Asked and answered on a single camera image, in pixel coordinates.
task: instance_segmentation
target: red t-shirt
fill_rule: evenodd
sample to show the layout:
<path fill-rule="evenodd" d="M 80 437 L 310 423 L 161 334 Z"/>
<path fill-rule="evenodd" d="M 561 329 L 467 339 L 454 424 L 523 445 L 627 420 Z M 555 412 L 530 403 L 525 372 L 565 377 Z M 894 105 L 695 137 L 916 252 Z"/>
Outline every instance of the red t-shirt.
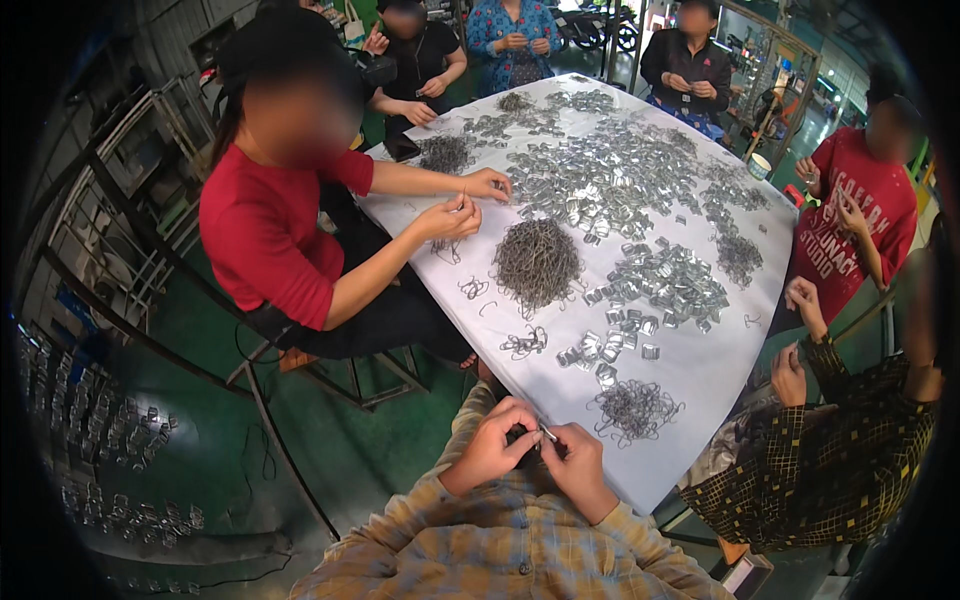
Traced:
<path fill-rule="evenodd" d="M 200 236 L 213 274 L 241 309 L 268 301 L 300 324 L 323 328 L 344 251 L 317 228 L 320 180 L 366 196 L 373 161 L 347 151 L 316 171 L 265 167 L 230 144 L 206 181 Z"/>
<path fill-rule="evenodd" d="M 876 160 L 863 130 L 845 127 L 813 153 L 820 168 L 824 202 L 800 216 L 790 277 L 816 284 L 824 320 L 829 324 L 870 273 L 860 256 L 856 234 L 839 225 L 837 202 L 842 186 L 860 206 L 883 264 L 883 283 L 900 268 L 917 228 L 917 197 L 902 165 Z"/>

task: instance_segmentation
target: green floor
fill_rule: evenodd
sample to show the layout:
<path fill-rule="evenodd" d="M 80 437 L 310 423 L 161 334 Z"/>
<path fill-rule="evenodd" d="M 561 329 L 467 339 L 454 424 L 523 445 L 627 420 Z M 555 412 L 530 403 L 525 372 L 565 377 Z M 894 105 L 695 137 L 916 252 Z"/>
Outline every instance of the green floor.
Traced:
<path fill-rule="evenodd" d="M 598 55 L 571 50 L 558 55 L 555 62 L 558 71 L 578 70 L 594 75 L 598 59 Z M 620 57 L 618 81 L 629 81 L 629 68 L 629 58 Z M 637 91 L 643 87 L 640 82 Z M 454 86 L 451 94 L 464 101 L 468 96 L 463 85 Z M 797 155 L 809 154 L 820 135 L 814 119 L 807 121 L 792 148 Z M 372 143 L 382 137 L 382 125 L 375 124 L 370 117 L 365 121 L 365 130 Z M 783 166 L 774 175 L 777 187 L 790 182 L 788 171 L 792 172 L 792 166 Z M 188 259 L 213 281 L 199 245 Z M 167 294 L 158 303 L 150 323 L 151 334 L 211 372 L 225 376 L 233 371 L 241 361 L 234 346 L 235 320 L 178 274 L 171 276 L 166 287 Z M 837 327 L 852 321 L 875 299 L 873 286 L 864 286 L 837 319 Z M 761 354 L 760 362 L 769 364 L 773 352 L 798 335 L 785 333 L 775 338 Z M 239 337 L 244 350 L 259 342 L 243 327 Z M 858 371 L 876 362 L 878 348 L 878 327 L 872 326 L 842 346 L 841 352 L 850 361 L 851 369 Z M 365 522 L 371 512 L 382 510 L 391 494 L 406 492 L 417 477 L 432 467 L 449 436 L 450 422 L 473 383 L 470 376 L 445 370 L 422 354 L 418 354 L 418 365 L 431 394 L 410 394 L 389 401 L 372 415 L 328 397 L 295 374 L 280 375 L 276 365 L 257 369 L 293 459 L 342 533 Z M 344 370 L 336 364 L 330 368 L 334 376 L 344 376 Z M 205 589 L 203 596 L 285 598 L 293 582 L 322 559 L 327 541 L 282 466 L 277 463 L 274 468 L 272 460 L 265 459 L 258 428 L 260 417 L 254 404 L 181 371 L 136 344 L 118 350 L 112 371 L 138 403 L 158 407 L 161 415 L 176 414 L 180 427 L 142 474 L 135 475 L 128 468 L 121 472 L 116 466 L 104 468 L 104 496 L 122 492 L 131 503 L 150 502 L 156 506 L 162 506 L 165 499 L 181 507 L 194 503 L 204 511 L 204 532 L 208 534 L 282 531 L 293 541 L 296 553 L 286 568 L 256 582 Z M 365 366 L 362 371 L 368 389 L 392 384 L 390 376 L 380 368 Z M 276 454 L 272 448 L 267 451 Z M 670 512 L 666 506 L 663 509 L 664 514 Z M 703 531 L 706 526 L 696 518 L 684 524 L 694 529 L 698 526 L 696 533 L 708 534 Z M 707 569 L 718 556 L 715 550 L 696 546 L 687 550 Z M 811 597 L 829 571 L 829 551 L 825 548 L 771 557 L 777 570 L 760 597 Z M 279 568 L 285 560 L 274 556 L 237 564 L 191 567 L 103 558 L 102 565 L 121 588 L 135 577 L 140 589 L 145 590 L 147 579 L 157 580 L 165 588 L 170 578 L 186 588 L 188 581 L 209 586 L 254 578 Z"/>

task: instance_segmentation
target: black top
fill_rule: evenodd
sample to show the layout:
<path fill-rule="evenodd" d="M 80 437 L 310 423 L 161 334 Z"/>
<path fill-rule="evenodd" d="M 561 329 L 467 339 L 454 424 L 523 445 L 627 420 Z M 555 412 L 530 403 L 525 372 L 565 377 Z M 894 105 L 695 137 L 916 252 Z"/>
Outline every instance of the black top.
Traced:
<path fill-rule="evenodd" d="M 710 82 L 717 90 L 716 100 L 667 87 L 660 79 L 664 72 L 675 73 L 688 84 Z M 730 105 L 730 58 L 710 40 L 700 52 L 690 56 L 686 35 L 679 29 L 663 29 L 653 34 L 640 59 L 640 75 L 653 87 L 654 95 L 672 108 L 710 114 L 726 110 Z M 684 101 L 685 97 L 689 98 L 688 102 Z"/>
<path fill-rule="evenodd" d="M 383 93 L 397 100 L 418 100 L 417 90 L 442 75 L 446 70 L 444 57 L 460 47 L 453 30 L 437 21 L 428 21 L 423 32 L 412 39 L 385 33 L 390 45 L 384 55 L 396 60 L 396 79 L 384 86 Z"/>

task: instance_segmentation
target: foot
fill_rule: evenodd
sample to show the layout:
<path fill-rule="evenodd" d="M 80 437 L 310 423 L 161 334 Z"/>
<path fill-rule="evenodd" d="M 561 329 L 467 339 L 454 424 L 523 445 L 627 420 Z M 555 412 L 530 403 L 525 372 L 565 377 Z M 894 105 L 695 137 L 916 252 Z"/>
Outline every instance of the foot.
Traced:
<path fill-rule="evenodd" d="M 472 352 L 472 353 L 470 354 L 470 356 L 467 357 L 467 360 L 465 360 L 464 362 L 460 363 L 460 368 L 461 368 L 461 369 L 469 369 L 471 366 L 473 366 L 473 363 L 475 363 L 476 360 L 477 360 L 477 355 L 476 355 L 475 352 Z"/>

